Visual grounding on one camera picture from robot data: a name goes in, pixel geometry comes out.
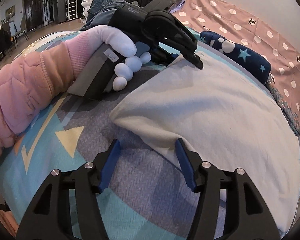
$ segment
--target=wall picture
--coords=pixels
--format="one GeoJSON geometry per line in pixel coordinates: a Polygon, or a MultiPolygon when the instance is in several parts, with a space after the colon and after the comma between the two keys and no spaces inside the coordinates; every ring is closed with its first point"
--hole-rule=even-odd
{"type": "Polygon", "coordinates": [[[6,20],[8,21],[10,18],[12,18],[15,15],[14,6],[10,7],[6,10],[6,20]]]}

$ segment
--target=yellow triangle pattern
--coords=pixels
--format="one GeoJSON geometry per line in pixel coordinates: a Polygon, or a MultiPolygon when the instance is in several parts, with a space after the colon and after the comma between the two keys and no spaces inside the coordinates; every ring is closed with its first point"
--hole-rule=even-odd
{"type": "Polygon", "coordinates": [[[59,107],[61,106],[62,102],[65,100],[67,95],[68,95],[67,93],[63,93],[63,95],[60,97],[58,102],[52,108],[51,112],[48,114],[46,120],[44,120],[37,136],[34,139],[34,142],[33,142],[32,146],[29,150],[29,153],[27,153],[25,145],[23,145],[23,147],[21,148],[21,155],[22,155],[23,163],[25,164],[26,173],[28,173],[28,168],[29,168],[29,165],[30,165],[32,154],[33,154],[34,149],[37,146],[37,144],[38,144],[38,142],[41,138],[41,135],[43,134],[44,130],[48,126],[49,122],[51,121],[53,115],[57,112],[57,110],[59,109],[59,107]]]}
{"type": "Polygon", "coordinates": [[[23,140],[24,136],[25,136],[25,134],[20,134],[17,137],[16,142],[14,143],[13,149],[14,149],[15,155],[18,155],[18,152],[20,150],[20,146],[21,146],[21,143],[22,143],[22,140],[23,140]]]}
{"type": "Polygon", "coordinates": [[[67,131],[58,131],[56,136],[58,137],[60,143],[73,158],[75,149],[77,148],[79,137],[84,129],[84,126],[71,128],[67,131]]]}

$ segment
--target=white blanket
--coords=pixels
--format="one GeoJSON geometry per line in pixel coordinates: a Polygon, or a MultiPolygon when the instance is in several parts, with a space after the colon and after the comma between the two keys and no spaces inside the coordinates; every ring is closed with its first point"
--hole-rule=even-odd
{"type": "Polygon", "coordinates": [[[183,138],[219,169],[244,168],[278,228],[289,230],[300,193],[300,147],[280,108],[235,64],[199,52],[199,70],[179,56],[130,93],[111,120],[179,167],[183,138]]]}

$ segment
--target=metal screw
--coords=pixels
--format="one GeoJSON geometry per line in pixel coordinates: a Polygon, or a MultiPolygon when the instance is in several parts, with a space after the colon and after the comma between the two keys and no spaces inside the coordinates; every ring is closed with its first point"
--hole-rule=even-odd
{"type": "Polygon", "coordinates": [[[208,168],[211,167],[211,163],[210,162],[203,162],[201,165],[202,165],[202,167],[204,167],[206,169],[208,169],[208,168]]]}
{"type": "Polygon", "coordinates": [[[246,172],[244,171],[244,169],[238,168],[238,169],[237,169],[237,173],[240,174],[240,175],[243,175],[243,174],[245,174],[246,172]]]}
{"type": "Polygon", "coordinates": [[[57,175],[59,175],[59,173],[60,173],[59,170],[53,170],[53,171],[51,171],[51,175],[52,176],[57,176],[57,175]]]}
{"type": "Polygon", "coordinates": [[[86,164],[84,165],[84,167],[85,167],[86,169],[91,169],[91,168],[93,168],[93,163],[91,163],[91,162],[86,163],[86,164]]]}

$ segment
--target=floor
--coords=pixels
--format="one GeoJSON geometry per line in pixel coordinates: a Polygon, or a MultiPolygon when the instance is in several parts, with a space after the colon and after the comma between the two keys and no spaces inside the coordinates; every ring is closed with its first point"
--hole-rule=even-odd
{"type": "Polygon", "coordinates": [[[6,65],[12,62],[12,60],[20,53],[22,52],[26,47],[28,47],[30,44],[32,44],[33,42],[37,41],[38,39],[50,34],[50,33],[55,33],[55,32],[59,32],[59,31],[77,31],[79,30],[81,27],[83,26],[83,23],[80,23],[80,20],[73,20],[70,22],[64,22],[61,24],[50,24],[47,25],[41,29],[35,30],[35,31],[31,31],[29,33],[27,33],[29,39],[28,41],[21,36],[17,42],[18,42],[18,46],[16,46],[16,48],[12,48],[12,52],[10,51],[11,56],[9,55],[9,53],[6,53],[6,56],[4,57],[4,59],[2,61],[0,61],[0,69],[6,65]]]}

